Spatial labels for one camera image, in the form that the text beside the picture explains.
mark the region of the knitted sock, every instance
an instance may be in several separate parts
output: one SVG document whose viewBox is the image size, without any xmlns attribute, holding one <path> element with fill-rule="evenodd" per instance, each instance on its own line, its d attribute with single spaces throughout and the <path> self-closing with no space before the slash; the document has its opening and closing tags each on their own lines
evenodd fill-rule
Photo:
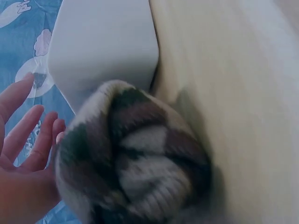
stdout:
<svg viewBox="0 0 299 224">
<path fill-rule="evenodd" d="M 211 166 L 173 109 L 110 81 L 66 130 L 55 173 L 61 197 L 84 224 L 164 224 L 207 190 Z"/>
</svg>

